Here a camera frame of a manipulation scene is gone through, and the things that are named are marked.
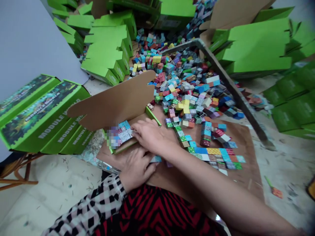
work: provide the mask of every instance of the floor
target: floor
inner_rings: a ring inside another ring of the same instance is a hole
[[[276,77],[271,76],[245,84],[259,93],[272,86],[276,80]],[[88,83],[92,95],[107,89],[100,81]],[[251,129],[266,204],[293,226],[311,232],[315,202],[307,195],[305,187],[315,174],[315,142],[280,134],[272,119],[261,113],[257,113],[257,117],[273,137],[277,151],[268,151],[263,147],[246,119],[223,119],[247,125]],[[36,160],[32,164],[30,179],[38,180],[38,185],[0,192],[0,234],[39,235],[96,187],[101,174],[102,171],[97,167],[72,156],[52,155]],[[271,194],[264,176],[283,192],[283,199]]]

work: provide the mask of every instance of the brown cardboard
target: brown cardboard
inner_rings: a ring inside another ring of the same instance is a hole
[[[148,70],[120,83],[106,91],[74,104],[68,110],[69,117],[85,115],[79,124],[89,131],[117,126],[125,120],[132,120],[145,112],[153,100],[154,85],[147,85],[155,78],[155,72]]]
[[[200,30],[206,30],[200,34],[200,39],[207,47],[216,29],[228,30],[235,26],[250,24],[262,9],[268,9],[275,0],[220,0],[214,7],[211,20],[199,26]]]
[[[162,106],[160,105],[155,105],[152,112],[160,121],[166,118],[166,115],[163,114]],[[261,188],[262,180],[249,128],[244,125],[226,122],[219,119],[215,119],[212,122],[227,125],[226,134],[232,137],[232,140],[236,142],[238,146],[238,148],[234,149],[236,155],[242,155],[246,160],[246,163],[242,163],[243,170],[227,170],[228,178],[235,180],[235,184],[243,187],[244,191],[248,190],[264,202],[263,189]],[[166,129],[164,122],[162,122],[161,130],[169,139],[178,143],[174,130]],[[199,146],[201,138],[201,125],[196,125],[193,129],[183,128],[183,132],[185,135],[191,135],[193,140],[196,141]],[[117,155],[112,155],[106,146],[106,143],[104,143],[97,155],[97,158],[121,170],[124,167],[130,152],[139,146],[140,144],[135,144]],[[218,142],[213,141],[211,142],[211,147],[221,148],[222,146],[219,145]],[[147,184],[164,188],[183,197],[212,219],[216,216],[204,194],[202,194],[200,190],[198,190],[185,176],[185,174],[180,172],[177,168],[168,168],[164,160],[158,165],[156,172],[150,177]]]

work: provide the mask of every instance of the tiled floor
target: tiled floor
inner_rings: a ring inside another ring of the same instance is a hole
[[[31,180],[0,192],[0,235],[40,235],[98,186],[102,171],[71,156],[44,156],[31,167]]]

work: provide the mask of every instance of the green cube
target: green cube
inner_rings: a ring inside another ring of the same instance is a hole
[[[172,100],[172,104],[178,104],[178,100],[177,99],[173,99]]]
[[[186,142],[186,141],[187,141],[187,139],[185,138],[185,136],[179,137],[178,140],[179,140],[180,142]]]
[[[168,113],[168,108],[163,108],[163,113],[167,114]]]
[[[166,123],[166,127],[167,128],[173,128],[173,124],[172,123]]]
[[[195,149],[193,147],[188,147],[187,151],[190,153],[195,153]]]
[[[242,165],[239,162],[233,162],[233,164],[235,165],[236,169],[243,169]]]
[[[154,101],[156,103],[159,103],[161,101],[161,97],[160,96],[155,96]]]
[[[176,126],[176,127],[175,127],[175,130],[176,130],[176,131],[182,131],[182,129],[181,129],[180,126]]]

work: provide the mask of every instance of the metal bar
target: metal bar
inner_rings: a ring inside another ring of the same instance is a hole
[[[244,112],[244,115],[252,125],[253,129],[257,133],[260,141],[263,143],[266,149],[270,151],[276,151],[276,147],[272,142],[271,137],[268,134],[268,131],[266,127],[257,120],[255,111],[252,109],[252,107],[249,105],[243,94],[238,90],[238,88],[235,86],[232,79],[229,77],[229,75],[225,72],[225,70],[222,68],[214,54],[206,47],[204,42],[201,39],[194,39],[191,41],[188,41],[186,43],[180,44],[178,46],[175,46],[171,49],[166,49],[162,51],[162,55],[171,54],[177,51],[183,51],[185,48],[190,47],[197,47],[199,50],[201,50],[205,57],[208,59],[208,61],[211,63],[211,65],[215,68],[215,72],[220,76],[220,79],[224,82],[224,85],[229,90],[229,92],[233,95],[234,100],[237,104],[237,106]]]

